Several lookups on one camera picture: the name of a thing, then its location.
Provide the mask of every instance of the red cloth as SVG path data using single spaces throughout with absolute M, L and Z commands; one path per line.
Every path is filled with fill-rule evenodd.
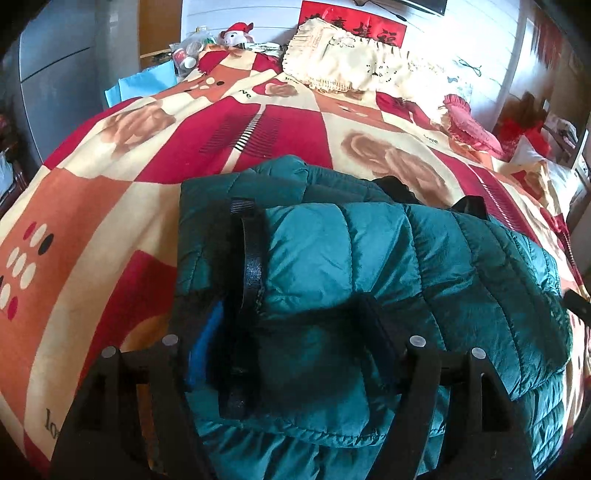
M 474 120 L 467 101 L 458 95 L 446 95 L 443 104 L 449 112 L 449 130 L 454 139 L 496 157 L 503 156 L 501 144 L 493 134 Z
M 373 38 L 396 47 L 402 47 L 406 33 L 406 25 L 379 15 L 337 5 L 303 1 L 298 24 L 301 25 L 310 18 L 321 18 L 358 37 Z
M 505 153 L 501 160 L 511 161 L 522 135 L 527 137 L 527 140 L 530 141 L 531 146 L 539 155 L 548 158 L 552 147 L 540 133 L 542 125 L 542 122 L 539 122 L 535 127 L 525 129 L 512 118 L 504 120 L 498 133 L 499 142 Z

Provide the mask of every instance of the pink pillow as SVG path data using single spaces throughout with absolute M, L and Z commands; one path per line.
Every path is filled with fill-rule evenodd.
M 449 112 L 449 132 L 455 140 L 501 158 L 503 149 L 496 137 L 472 118 L 470 105 L 462 97 L 446 95 L 443 104 Z

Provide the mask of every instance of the bedspread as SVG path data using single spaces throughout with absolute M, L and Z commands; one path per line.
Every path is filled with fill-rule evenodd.
M 208 47 L 200 69 L 83 124 L 0 220 L 0 420 L 38 469 L 47 470 L 101 349 L 144 348 L 164 335 L 180 183 L 191 177 L 294 154 L 356 177 L 396 175 L 430 206 L 480 195 L 556 259 L 563 288 L 586 295 L 553 217 L 495 171 L 496 159 L 451 140 L 417 105 L 310 90 L 275 59 L 235 48 Z M 573 316 L 571 326 L 567 437 L 590 371 L 586 329 Z

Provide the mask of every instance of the quilted jacket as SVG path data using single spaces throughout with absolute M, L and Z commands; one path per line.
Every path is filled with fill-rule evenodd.
M 487 351 L 541 472 L 563 435 L 571 330 L 555 260 L 499 222 L 391 201 L 375 184 L 283 157 L 182 185 L 179 297 L 214 288 L 231 197 L 265 209 L 268 275 L 254 329 L 261 401 L 221 418 L 206 383 L 188 394 L 222 480 L 364 479 L 395 415 L 347 300 L 371 292 L 388 318 L 441 349 Z M 440 388 L 421 471 L 437 464 Z

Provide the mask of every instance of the plush chicken toy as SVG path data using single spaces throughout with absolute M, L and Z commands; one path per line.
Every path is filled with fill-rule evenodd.
M 240 43 L 254 43 L 252 36 L 248 34 L 252 27 L 254 27 L 252 23 L 248 25 L 244 22 L 233 24 L 227 30 L 220 32 L 220 45 L 234 47 Z

